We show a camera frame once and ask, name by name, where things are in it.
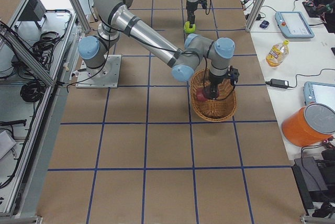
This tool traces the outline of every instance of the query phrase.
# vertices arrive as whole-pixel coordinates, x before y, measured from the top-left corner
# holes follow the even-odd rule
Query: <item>wicker basket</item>
[[[205,70],[196,72],[191,79],[191,101],[192,107],[198,116],[206,121],[222,122],[234,115],[236,111],[236,96],[233,91],[225,100],[198,101],[196,92],[203,87]],[[209,85],[208,70],[205,77],[205,86]],[[225,98],[232,90],[229,80],[224,80],[218,85],[220,96],[218,99]]]

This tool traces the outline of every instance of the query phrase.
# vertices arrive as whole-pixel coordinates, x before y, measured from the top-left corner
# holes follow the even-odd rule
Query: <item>red object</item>
[[[204,89],[198,88],[197,89],[197,101],[207,101],[208,99],[204,95]]]

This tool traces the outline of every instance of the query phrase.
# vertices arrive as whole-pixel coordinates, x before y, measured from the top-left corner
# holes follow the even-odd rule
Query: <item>tablet screen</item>
[[[335,110],[335,87],[312,84],[315,102],[329,106]]]
[[[292,35],[308,35],[308,29],[299,13],[282,13],[286,26]]]

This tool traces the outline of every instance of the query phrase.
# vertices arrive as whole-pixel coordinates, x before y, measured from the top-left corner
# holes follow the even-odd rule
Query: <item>green object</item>
[[[191,34],[195,32],[195,24],[192,25],[192,28],[189,27],[189,21],[187,21],[184,25],[184,32],[187,34]]]

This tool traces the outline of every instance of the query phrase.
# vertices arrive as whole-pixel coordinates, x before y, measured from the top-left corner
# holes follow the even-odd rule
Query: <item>gray lid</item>
[[[335,111],[326,105],[313,103],[305,108],[304,116],[314,130],[323,134],[335,132]]]

